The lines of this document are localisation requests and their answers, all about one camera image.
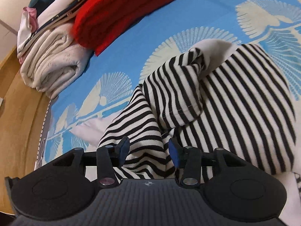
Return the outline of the red knitted sweater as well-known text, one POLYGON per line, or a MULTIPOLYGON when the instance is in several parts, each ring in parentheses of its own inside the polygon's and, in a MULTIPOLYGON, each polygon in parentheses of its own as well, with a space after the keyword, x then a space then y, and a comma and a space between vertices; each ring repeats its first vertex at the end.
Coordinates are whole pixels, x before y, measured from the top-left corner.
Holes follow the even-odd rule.
POLYGON ((87 0, 72 27, 75 41, 96 55, 102 53, 137 19, 173 0, 87 0))

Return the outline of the black white striped garment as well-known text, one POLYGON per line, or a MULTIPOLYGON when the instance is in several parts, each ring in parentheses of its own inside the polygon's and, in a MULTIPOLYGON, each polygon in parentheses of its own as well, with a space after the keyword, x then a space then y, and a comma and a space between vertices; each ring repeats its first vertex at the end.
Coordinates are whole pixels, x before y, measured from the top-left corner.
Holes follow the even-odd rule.
POLYGON ((224 148, 268 174, 291 171, 295 113, 280 69, 257 44, 203 40, 139 84, 99 145, 123 137, 123 178, 174 178, 168 141, 203 153, 224 148))

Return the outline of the blue white patterned bedsheet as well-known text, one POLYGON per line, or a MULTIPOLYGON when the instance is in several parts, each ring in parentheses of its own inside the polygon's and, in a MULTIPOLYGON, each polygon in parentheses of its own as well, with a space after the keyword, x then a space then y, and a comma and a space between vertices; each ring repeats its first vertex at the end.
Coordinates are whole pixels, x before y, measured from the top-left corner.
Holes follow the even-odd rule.
POLYGON ((167 60, 203 40, 257 44, 287 81, 295 113, 291 171, 275 174, 288 200, 286 225, 300 225, 300 0, 175 0, 116 39, 52 101, 36 167, 73 148, 95 151, 135 88, 167 60))

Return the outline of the folded white navy garment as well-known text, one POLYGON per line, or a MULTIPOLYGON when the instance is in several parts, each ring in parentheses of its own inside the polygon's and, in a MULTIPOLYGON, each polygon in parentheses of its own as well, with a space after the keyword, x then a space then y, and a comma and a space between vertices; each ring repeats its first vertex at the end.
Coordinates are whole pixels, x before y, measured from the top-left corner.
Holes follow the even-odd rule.
POLYGON ((71 22, 79 9, 87 0, 55 0, 37 18, 37 30, 34 32, 34 42, 47 30, 54 29, 61 24, 71 22))

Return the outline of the wooden bed frame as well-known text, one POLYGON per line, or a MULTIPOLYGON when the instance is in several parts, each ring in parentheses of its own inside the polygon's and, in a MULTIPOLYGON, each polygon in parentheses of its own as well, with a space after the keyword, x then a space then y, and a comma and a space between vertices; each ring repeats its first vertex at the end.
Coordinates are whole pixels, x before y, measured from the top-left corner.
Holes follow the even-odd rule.
POLYGON ((5 177, 31 173, 49 98, 26 86, 13 48, 1 62, 1 212, 13 214, 5 177))

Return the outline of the folded beige blanket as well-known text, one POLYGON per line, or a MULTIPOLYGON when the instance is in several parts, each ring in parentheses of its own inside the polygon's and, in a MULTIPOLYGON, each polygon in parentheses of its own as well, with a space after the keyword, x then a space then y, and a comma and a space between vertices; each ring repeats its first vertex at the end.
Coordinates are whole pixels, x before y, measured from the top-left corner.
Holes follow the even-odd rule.
POLYGON ((23 82, 54 99, 84 72, 91 50, 79 45, 68 22, 45 31, 22 61, 23 82))

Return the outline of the pink white cloth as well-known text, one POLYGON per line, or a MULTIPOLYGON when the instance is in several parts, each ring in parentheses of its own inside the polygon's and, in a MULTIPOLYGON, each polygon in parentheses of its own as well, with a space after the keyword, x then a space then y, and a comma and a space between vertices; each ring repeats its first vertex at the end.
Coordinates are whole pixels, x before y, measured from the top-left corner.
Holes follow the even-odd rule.
POLYGON ((35 8, 24 7, 17 34, 17 57, 20 64, 24 61, 24 54, 34 42, 34 32, 37 30, 36 24, 37 10, 35 8))

